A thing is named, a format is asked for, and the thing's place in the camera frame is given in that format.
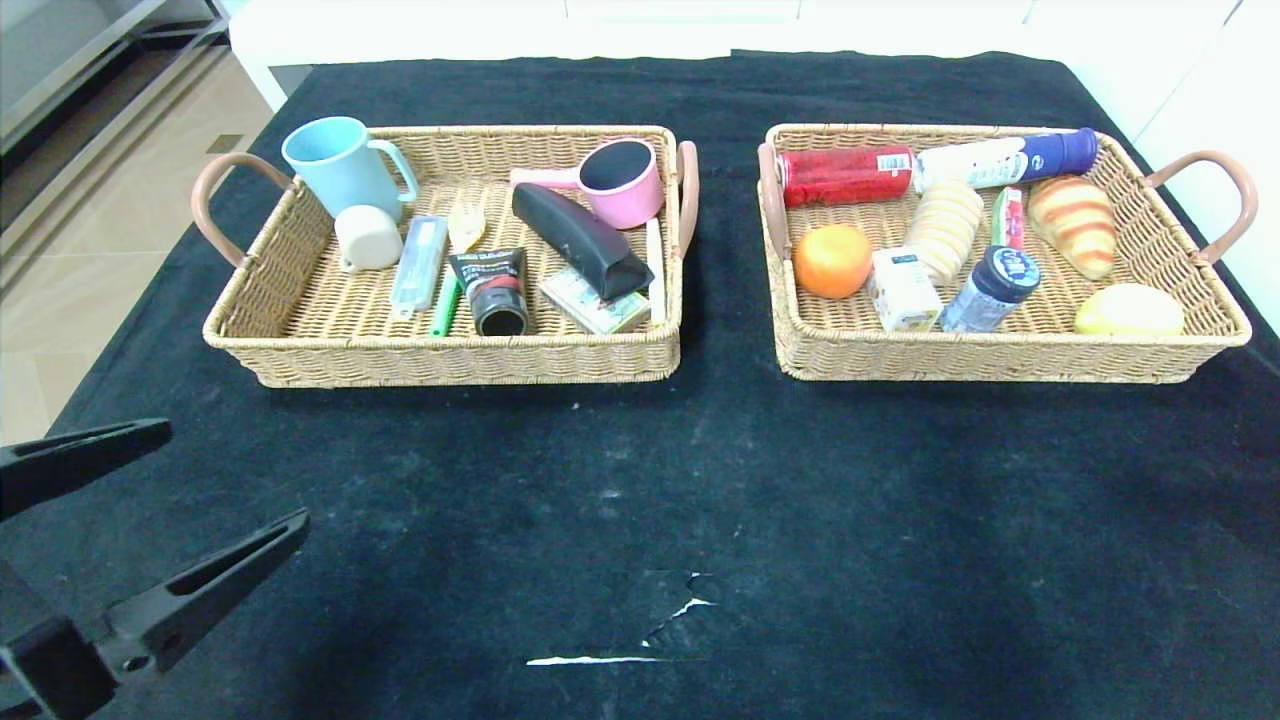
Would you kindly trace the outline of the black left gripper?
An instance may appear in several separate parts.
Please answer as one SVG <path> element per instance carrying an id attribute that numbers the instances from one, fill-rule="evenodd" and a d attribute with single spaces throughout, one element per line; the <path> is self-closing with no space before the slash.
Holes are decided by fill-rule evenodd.
<path id="1" fill-rule="evenodd" d="M 73 493 L 173 437 L 166 418 L 142 418 L 1 448 L 1 519 Z M 115 696 L 114 675 L 169 671 L 289 560 L 310 533 L 298 509 L 159 584 L 113 603 L 97 650 L 68 616 L 3 642 L 3 676 L 26 697 L 4 719 L 87 719 Z"/>

